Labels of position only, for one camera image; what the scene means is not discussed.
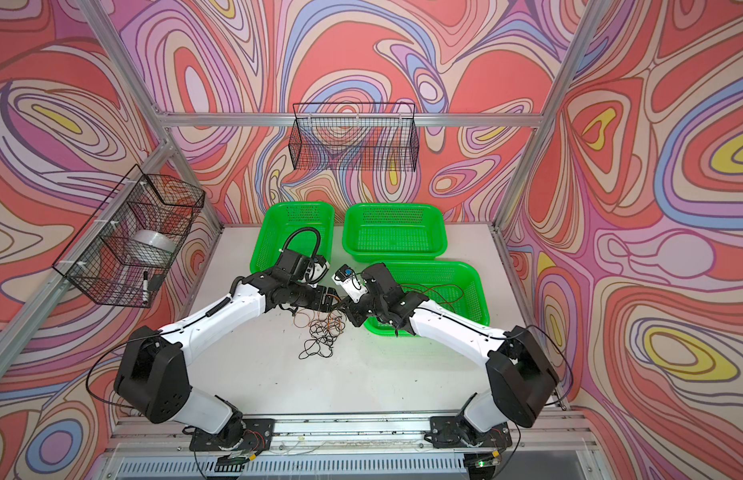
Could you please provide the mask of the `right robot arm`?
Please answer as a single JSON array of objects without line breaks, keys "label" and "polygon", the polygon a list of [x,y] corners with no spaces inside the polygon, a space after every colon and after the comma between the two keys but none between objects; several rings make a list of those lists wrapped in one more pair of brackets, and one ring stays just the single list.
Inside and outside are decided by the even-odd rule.
[{"label": "right robot arm", "polygon": [[356,273],[345,265],[333,275],[347,295],[342,311],[360,327],[370,318],[433,340],[487,372],[489,389],[469,397],[455,416],[461,443],[477,445],[493,428],[511,422],[531,428],[561,380],[527,327],[509,331],[477,324],[418,291],[405,291],[383,263]]}]

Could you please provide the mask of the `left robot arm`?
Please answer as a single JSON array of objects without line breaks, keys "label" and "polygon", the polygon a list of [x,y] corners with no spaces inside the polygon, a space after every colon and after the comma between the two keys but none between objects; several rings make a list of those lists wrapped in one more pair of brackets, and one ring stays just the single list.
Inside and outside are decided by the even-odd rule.
[{"label": "left robot arm", "polygon": [[157,330],[141,327],[128,338],[113,383],[114,391],[153,424],[178,422],[209,435],[221,450],[241,448],[247,427],[231,403],[191,385],[187,368],[237,327],[275,308],[329,312],[335,292],[321,285],[327,260],[313,250],[304,255],[290,244],[301,234],[322,239],[301,227],[284,242],[275,264],[237,276],[229,292],[199,312]]}]

